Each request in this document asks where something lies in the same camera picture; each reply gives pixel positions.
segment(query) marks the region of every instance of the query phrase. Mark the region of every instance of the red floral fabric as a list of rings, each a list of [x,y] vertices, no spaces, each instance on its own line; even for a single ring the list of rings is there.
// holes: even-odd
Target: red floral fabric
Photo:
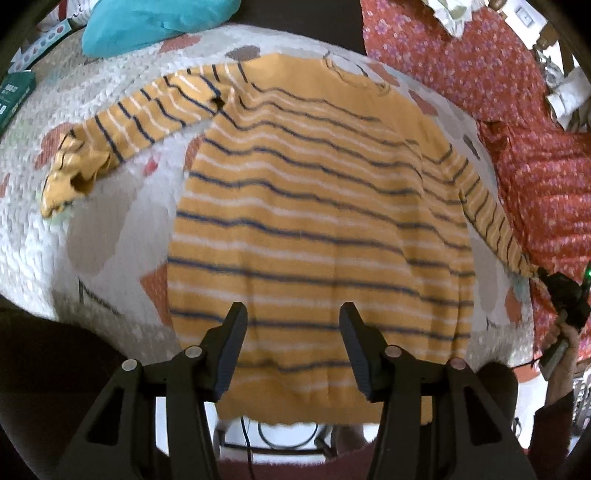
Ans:
[[[531,53],[490,8],[451,37],[420,0],[361,0],[369,57],[432,88],[476,120],[553,127]]]
[[[471,115],[491,154],[499,198],[520,244],[550,271],[581,280],[591,255],[591,134],[562,131],[531,53],[501,17],[482,8],[451,37],[420,0],[361,0],[369,57],[432,88]],[[535,345],[556,318],[531,282]],[[591,356],[583,332],[580,358]]]

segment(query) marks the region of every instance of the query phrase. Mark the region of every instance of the metal screw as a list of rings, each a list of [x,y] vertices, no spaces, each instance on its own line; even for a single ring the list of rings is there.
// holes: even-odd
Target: metal screw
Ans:
[[[130,358],[121,364],[121,368],[126,372],[132,372],[138,366],[138,361]]]
[[[456,370],[464,370],[466,368],[466,362],[461,358],[452,358],[449,364]]]
[[[198,358],[202,355],[203,350],[199,346],[190,346],[185,350],[185,355],[189,358]]]
[[[389,358],[398,358],[400,355],[402,355],[402,350],[396,345],[388,345],[386,350],[384,350],[384,353]]]

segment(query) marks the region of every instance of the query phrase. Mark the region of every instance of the green box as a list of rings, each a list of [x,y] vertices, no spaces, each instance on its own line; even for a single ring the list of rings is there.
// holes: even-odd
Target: green box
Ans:
[[[4,77],[0,84],[0,135],[36,86],[33,72],[9,73]]]

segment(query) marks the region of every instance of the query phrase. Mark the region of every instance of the mattress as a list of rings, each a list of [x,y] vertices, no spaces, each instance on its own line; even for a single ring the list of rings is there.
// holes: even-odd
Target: mattress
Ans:
[[[187,34],[111,59],[82,54],[82,32],[33,70],[37,89],[0,141],[0,294],[50,320],[95,332],[144,364],[180,347],[166,295],[167,247],[188,162],[208,122],[175,133],[97,182],[87,198],[44,220],[43,187],[61,134],[163,74],[267,53],[321,58],[387,81],[432,117],[494,198],[495,173],[476,123],[445,98],[357,53],[297,35],[240,25]],[[469,225],[475,257],[473,335],[466,359],[531,359],[528,283],[509,274]]]

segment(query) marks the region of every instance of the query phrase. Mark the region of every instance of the maroon sleeve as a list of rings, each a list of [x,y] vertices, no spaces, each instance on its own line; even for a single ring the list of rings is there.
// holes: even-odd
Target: maroon sleeve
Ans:
[[[571,392],[535,413],[528,458],[539,480],[552,478],[568,454],[573,406]]]

